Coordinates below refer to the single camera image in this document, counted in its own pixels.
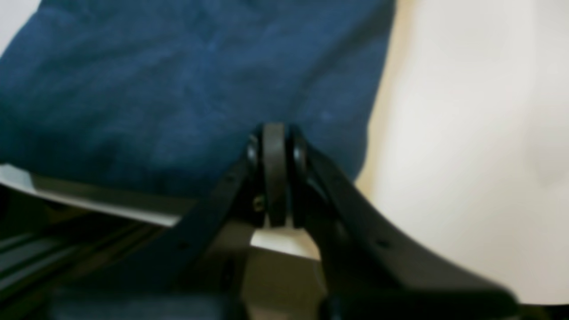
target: white surface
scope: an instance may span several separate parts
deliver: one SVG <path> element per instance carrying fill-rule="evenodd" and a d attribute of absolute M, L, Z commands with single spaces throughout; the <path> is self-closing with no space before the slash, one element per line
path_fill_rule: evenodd
<path fill-rule="evenodd" d="M 0 52 L 36 4 L 0 0 Z M 569 303 L 568 6 L 401 0 L 358 182 L 409 235 L 526 303 Z M 9 166 L 0 182 L 164 225 L 191 206 Z M 254 241 L 317 255 L 287 233 Z"/>

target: black metal arm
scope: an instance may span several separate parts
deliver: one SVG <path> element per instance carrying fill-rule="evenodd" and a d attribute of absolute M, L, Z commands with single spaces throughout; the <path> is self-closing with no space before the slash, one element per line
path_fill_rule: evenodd
<path fill-rule="evenodd" d="M 238 293 L 251 237 L 266 214 L 278 227 L 288 212 L 320 249 L 329 292 L 320 319 L 517 313 L 507 290 L 438 257 L 386 220 L 298 128 L 268 124 L 209 198 L 147 247 L 58 290 L 50 315 L 247 319 Z"/>

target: blue towel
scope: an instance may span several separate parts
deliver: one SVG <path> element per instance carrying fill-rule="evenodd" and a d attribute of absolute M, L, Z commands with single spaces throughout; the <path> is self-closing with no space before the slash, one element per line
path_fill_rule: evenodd
<path fill-rule="evenodd" d="M 390 0 L 43 0 L 0 58 L 0 161 L 200 196 L 263 122 L 354 179 Z"/>

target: white backdrop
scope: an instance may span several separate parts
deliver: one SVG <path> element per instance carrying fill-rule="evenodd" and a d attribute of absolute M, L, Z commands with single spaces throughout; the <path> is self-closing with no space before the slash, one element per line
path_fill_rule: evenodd
<path fill-rule="evenodd" d="M 37 4 L 0 0 L 0 52 Z M 569 2 L 398 4 L 359 188 L 409 235 L 522 302 L 569 303 Z M 132 208 L 142 198 L 10 166 L 0 182 L 164 225 L 188 206 Z M 296 233 L 254 242 L 317 255 Z"/>

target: blue fabric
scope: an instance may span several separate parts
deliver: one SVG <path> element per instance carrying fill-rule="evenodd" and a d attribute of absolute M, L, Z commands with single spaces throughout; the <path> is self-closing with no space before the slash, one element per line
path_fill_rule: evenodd
<path fill-rule="evenodd" d="M 43 0 L 0 58 L 0 161 L 203 195 L 278 121 L 355 178 L 393 15 L 388 0 Z"/>

